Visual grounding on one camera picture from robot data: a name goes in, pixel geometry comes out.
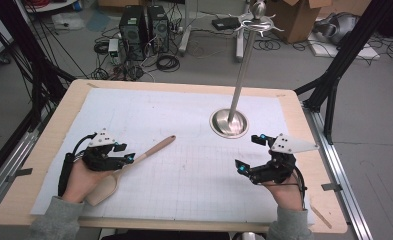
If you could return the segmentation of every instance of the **black electronics box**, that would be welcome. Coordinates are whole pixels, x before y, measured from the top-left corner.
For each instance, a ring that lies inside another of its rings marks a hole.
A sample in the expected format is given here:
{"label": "black electronics box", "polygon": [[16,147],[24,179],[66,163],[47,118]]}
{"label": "black electronics box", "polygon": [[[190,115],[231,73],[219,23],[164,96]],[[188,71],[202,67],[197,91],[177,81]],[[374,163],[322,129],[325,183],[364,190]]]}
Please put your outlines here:
{"label": "black electronics box", "polygon": [[218,31],[222,31],[227,29],[236,29],[240,27],[240,22],[237,17],[228,17],[212,20],[212,25]]}
{"label": "black electronics box", "polygon": [[143,61],[146,59],[148,43],[144,7],[141,5],[125,6],[119,22],[126,60]]}
{"label": "black electronics box", "polygon": [[162,6],[147,6],[149,39],[154,53],[166,53],[169,50],[168,17]]}

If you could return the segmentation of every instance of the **paper sheet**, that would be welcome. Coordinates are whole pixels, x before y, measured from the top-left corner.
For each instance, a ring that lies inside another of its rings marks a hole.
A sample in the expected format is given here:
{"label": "paper sheet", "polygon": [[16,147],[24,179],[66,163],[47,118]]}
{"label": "paper sheet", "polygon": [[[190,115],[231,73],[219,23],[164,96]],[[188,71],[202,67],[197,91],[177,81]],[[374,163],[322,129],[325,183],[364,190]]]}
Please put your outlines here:
{"label": "paper sheet", "polygon": [[234,160],[258,166],[270,159],[268,149],[251,143],[250,136],[288,133],[280,103],[276,98],[241,96],[238,110],[248,118],[249,131],[239,139],[225,139],[211,130],[209,119],[216,110],[229,108],[231,100],[232,96],[217,94],[92,89],[50,166],[32,214],[43,214],[57,194],[65,153],[82,137],[106,128],[117,142],[128,144],[120,155],[139,156],[170,135],[177,138],[138,165],[130,165],[119,189],[98,206],[86,206],[84,216],[276,220],[277,204],[271,194],[239,175]]}

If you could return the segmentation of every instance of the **wire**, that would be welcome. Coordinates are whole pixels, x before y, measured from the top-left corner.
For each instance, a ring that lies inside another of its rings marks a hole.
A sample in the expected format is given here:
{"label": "wire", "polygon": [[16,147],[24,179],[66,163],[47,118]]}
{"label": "wire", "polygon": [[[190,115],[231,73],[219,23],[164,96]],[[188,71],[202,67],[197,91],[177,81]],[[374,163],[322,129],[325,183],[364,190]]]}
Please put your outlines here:
{"label": "wire", "polygon": [[180,68],[180,61],[173,55],[162,55],[156,61],[156,68],[162,72],[175,72]]}

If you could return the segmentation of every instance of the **table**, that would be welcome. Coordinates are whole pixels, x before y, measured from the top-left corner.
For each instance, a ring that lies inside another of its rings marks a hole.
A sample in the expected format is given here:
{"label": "table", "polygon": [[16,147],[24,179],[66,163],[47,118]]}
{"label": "table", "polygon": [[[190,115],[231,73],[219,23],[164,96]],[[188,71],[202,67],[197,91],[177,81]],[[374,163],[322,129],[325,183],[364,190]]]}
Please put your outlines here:
{"label": "table", "polygon": [[[30,225],[34,200],[41,188],[47,169],[57,154],[68,129],[92,88],[118,88],[128,90],[212,93],[232,95],[233,87],[184,84],[113,82],[76,80],[41,134],[23,169],[33,168],[31,175],[19,176],[0,204],[1,225]],[[314,142],[308,123],[296,94],[291,90],[243,88],[242,95],[275,97],[279,100],[290,135]],[[318,151],[296,154],[298,164],[309,188],[309,198],[315,216],[313,232],[343,233],[347,224],[333,191],[323,191],[321,184],[330,182]],[[194,221],[131,220],[114,218],[80,218],[82,227],[139,228],[165,230],[252,231],[262,232],[267,224],[212,223]]]}

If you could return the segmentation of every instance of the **metal rail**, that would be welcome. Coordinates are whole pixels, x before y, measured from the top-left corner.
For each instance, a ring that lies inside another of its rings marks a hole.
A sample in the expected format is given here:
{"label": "metal rail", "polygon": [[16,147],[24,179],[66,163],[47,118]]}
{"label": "metal rail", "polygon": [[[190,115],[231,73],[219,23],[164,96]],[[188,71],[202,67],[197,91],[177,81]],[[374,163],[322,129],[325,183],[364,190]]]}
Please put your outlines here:
{"label": "metal rail", "polygon": [[318,138],[321,144],[321,150],[324,153],[325,160],[328,164],[329,170],[334,177],[336,184],[341,186],[341,191],[337,192],[340,195],[345,207],[347,214],[351,220],[352,227],[358,237],[358,239],[372,240],[370,229],[368,228],[367,222],[365,221],[364,215],[361,212],[361,208],[358,205],[355,194],[352,191],[352,187],[346,177],[345,170],[343,169],[342,163],[339,156],[337,155],[336,148],[334,145],[330,145],[327,137],[324,135],[324,120],[320,113],[311,112],[309,109],[304,109],[305,116],[308,121],[315,126],[313,130],[314,134]]}

